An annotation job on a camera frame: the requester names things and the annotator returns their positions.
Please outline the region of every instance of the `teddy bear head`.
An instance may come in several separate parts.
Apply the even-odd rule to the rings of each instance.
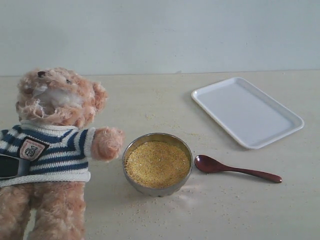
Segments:
[[[108,97],[100,83],[63,67],[29,71],[17,87],[19,120],[56,126],[85,127]]]

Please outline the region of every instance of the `teddy bear fur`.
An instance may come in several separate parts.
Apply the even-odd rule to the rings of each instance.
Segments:
[[[104,109],[107,98],[101,84],[72,70],[35,69],[19,81],[15,107],[19,121],[83,129]],[[117,158],[124,138],[114,127],[96,129],[92,159]],[[84,187],[84,182],[72,181],[0,187],[0,240],[22,240],[31,209],[36,209],[36,216],[28,240],[84,240]]]

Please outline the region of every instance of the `white tray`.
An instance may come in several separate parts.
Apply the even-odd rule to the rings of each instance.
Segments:
[[[191,96],[247,149],[260,149],[304,127],[301,117],[241,77],[194,90]]]

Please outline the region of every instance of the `tray rim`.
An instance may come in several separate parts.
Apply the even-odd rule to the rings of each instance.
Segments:
[[[206,88],[209,88],[213,85],[216,85],[216,84],[219,84],[221,82],[227,82],[227,81],[232,81],[232,80],[242,80],[244,81],[246,84],[248,85],[251,85],[251,87],[253,87],[256,91],[258,91],[260,94],[264,95],[265,97],[267,97],[269,100],[273,101],[275,104],[279,105],[281,108],[283,108],[285,111],[289,112],[292,116],[294,116],[298,121],[299,121],[299,124],[296,125],[296,127],[294,127],[293,129],[289,130],[289,131],[286,131],[285,133],[283,134],[279,134],[277,135],[276,137],[270,139],[270,140],[266,140],[266,141],[263,141],[261,144],[259,145],[249,145],[249,144],[246,144],[241,138],[237,137],[232,131],[229,130],[228,126],[225,125],[223,122],[219,121],[214,115],[212,115],[207,109],[206,109],[206,106],[201,102],[199,101],[199,99],[197,99],[197,96],[196,96],[196,93],[200,90],[203,90],[203,89],[206,89]],[[304,126],[305,126],[305,121],[299,116],[297,115],[296,113],[294,113],[292,110],[290,110],[289,108],[287,108],[285,105],[283,105],[282,103],[280,103],[279,101],[277,101],[276,99],[274,99],[273,97],[271,97],[269,94],[267,94],[266,92],[262,91],[260,88],[258,88],[257,86],[255,86],[254,84],[252,84],[251,82],[249,82],[248,80],[246,80],[245,78],[243,77],[240,77],[240,76],[235,76],[235,77],[231,77],[231,78],[227,78],[227,79],[223,79],[223,80],[220,80],[220,81],[217,81],[217,82],[214,82],[214,83],[211,83],[211,84],[208,84],[206,86],[203,86],[203,87],[200,87],[200,88],[197,88],[195,90],[193,90],[191,92],[191,97],[192,99],[202,108],[202,110],[204,110],[206,112],[206,114],[208,114],[221,128],[223,128],[238,144],[240,144],[242,147],[246,148],[246,149],[252,149],[252,150],[257,150],[257,149],[261,149],[267,145],[270,145],[280,139],[283,139],[299,130],[301,130]]]

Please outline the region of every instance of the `sweater cuff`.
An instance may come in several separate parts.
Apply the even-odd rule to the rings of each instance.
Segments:
[[[85,136],[83,151],[84,151],[84,155],[88,158],[91,157],[91,146],[92,146],[92,142],[94,140],[95,133],[96,133],[96,128],[91,127],[87,130],[87,133]]]

